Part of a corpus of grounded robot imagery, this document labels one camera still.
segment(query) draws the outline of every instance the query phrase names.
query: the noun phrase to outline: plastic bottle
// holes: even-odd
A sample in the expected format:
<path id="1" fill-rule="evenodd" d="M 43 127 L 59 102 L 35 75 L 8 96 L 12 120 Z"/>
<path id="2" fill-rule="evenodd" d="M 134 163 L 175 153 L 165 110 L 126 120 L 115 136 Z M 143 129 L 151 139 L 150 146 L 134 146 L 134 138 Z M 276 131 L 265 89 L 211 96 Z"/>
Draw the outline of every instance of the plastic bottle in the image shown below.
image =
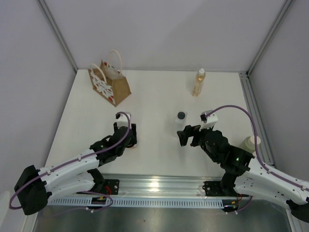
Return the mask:
<path id="1" fill-rule="evenodd" d="M 194 85 L 194 89 L 193 89 L 193 93 L 192 93 L 193 97 L 197 97 L 199 95 L 199 93 L 201 92 L 205 76 L 206 76 L 206 73 L 205 73 L 204 69 L 200 69 L 197 72 L 195 85 Z"/>
<path id="2" fill-rule="evenodd" d="M 178 112 L 175 121 L 173 123 L 173 136 L 178 138 L 177 131 L 182 131 L 184 129 L 184 122 L 187 117 L 187 112 Z"/>
<path id="3" fill-rule="evenodd" d="M 261 144 L 261 139 L 258 136 L 257 137 L 257 146 Z M 249 136 L 245 138 L 245 140 L 240 144 L 239 146 L 241 149 L 244 149 L 245 151 L 248 151 L 250 153 L 255 152 L 255 146 L 254 146 L 254 136 Z"/>

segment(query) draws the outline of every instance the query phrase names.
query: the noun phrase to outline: white bag handle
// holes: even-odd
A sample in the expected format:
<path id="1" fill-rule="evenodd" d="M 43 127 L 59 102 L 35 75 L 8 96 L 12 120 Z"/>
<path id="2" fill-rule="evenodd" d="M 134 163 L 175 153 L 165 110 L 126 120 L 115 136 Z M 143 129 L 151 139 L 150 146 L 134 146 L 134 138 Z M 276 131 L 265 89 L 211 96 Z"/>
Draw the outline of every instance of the white bag handle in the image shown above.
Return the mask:
<path id="1" fill-rule="evenodd" d="M 101 69 L 98 65 L 92 63 L 92 64 L 90 64 L 90 66 L 89 66 L 89 68 L 90 68 L 90 70 L 91 70 L 92 72 L 93 72 L 93 69 L 92 69 L 91 66 L 96 67 L 96 68 L 100 71 L 100 73 L 102 74 L 102 76 L 103 76 L 103 78 L 104 78 L 104 82 L 107 84 L 107 82 L 106 82 L 106 77 L 105 77 L 104 72 L 102 71 L 102 69 Z"/>
<path id="2" fill-rule="evenodd" d="M 120 73 L 122 74 L 122 59 L 121 59 L 121 56 L 120 56 L 120 54 L 119 54 L 119 52 L 118 52 L 117 50 L 113 50 L 113 51 L 111 51 L 111 52 L 109 53 L 108 58 L 107 58 L 107 63 L 110 64 L 110 61 L 111 61 L 111 54 L 112 54 L 113 52 L 116 53 L 116 54 L 118 55 L 118 57 L 119 57 L 119 60 L 120 60 Z"/>

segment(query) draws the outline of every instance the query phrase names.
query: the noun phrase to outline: bottle cap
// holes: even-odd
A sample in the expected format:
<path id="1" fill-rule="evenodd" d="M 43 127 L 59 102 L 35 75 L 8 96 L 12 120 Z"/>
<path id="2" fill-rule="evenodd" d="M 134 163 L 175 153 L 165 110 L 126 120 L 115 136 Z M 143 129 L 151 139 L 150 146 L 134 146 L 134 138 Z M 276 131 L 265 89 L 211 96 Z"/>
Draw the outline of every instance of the bottle cap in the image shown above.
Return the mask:
<path id="1" fill-rule="evenodd" d="M 200 69 L 200 70 L 198 71 L 198 74 L 201 75 L 201 76 L 203 76 L 204 73 L 205 73 L 205 70 L 204 70 L 204 69 Z"/>
<path id="2" fill-rule="evenodd" d="M 185 113 L 180 111 L 180 112 L 177 114 L 177 118 L 179 118 L 179 119 L 184 119 L 184 118 L 185 118 Z"/>

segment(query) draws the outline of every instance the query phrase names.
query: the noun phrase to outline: white wall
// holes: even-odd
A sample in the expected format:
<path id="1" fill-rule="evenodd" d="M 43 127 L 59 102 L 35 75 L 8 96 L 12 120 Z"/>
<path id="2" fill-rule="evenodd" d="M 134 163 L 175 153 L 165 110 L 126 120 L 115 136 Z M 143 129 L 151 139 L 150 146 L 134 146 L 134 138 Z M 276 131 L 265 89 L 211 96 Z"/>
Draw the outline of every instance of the white wall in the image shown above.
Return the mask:
<path id="1" fill-rule="evenodd" d="M 2 1 L 0 32 L 1 195 L 44 165 L 74 73 L 35 0 Z M 1 229 L 17 231 L 22 214 L 10 211 Z"/>
<path id="2" fill-rule="evenodd" d="M 79 68 L 246 70 L 285 0 L 47 0 Z"/>
<path id="3" fill-rule="evenodd" d="M 309 1 L 297 0 L 252 83 L 278 169 L 309 181 Z"/>

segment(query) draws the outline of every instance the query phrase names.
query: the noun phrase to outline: paper bag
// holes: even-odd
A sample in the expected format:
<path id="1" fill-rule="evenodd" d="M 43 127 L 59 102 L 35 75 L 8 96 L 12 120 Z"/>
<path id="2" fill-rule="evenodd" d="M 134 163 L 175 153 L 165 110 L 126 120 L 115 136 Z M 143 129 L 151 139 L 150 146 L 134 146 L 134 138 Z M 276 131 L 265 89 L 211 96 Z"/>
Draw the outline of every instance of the paper bag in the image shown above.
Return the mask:
<path id="1" fill-rule="evenodd" d="M 115 52 L 120 59 L 120 71 L 110 65 L 111 54 Z M 113 50 L 109 54 L 108 62 L 101 61 L 100 67 L 90 64 L 88 69 L 93 90 L 105 98 L 113 106 L 117 106 L 131 94 L 127 79 L 122 74 L 122 60 L 119 53 Z"/>

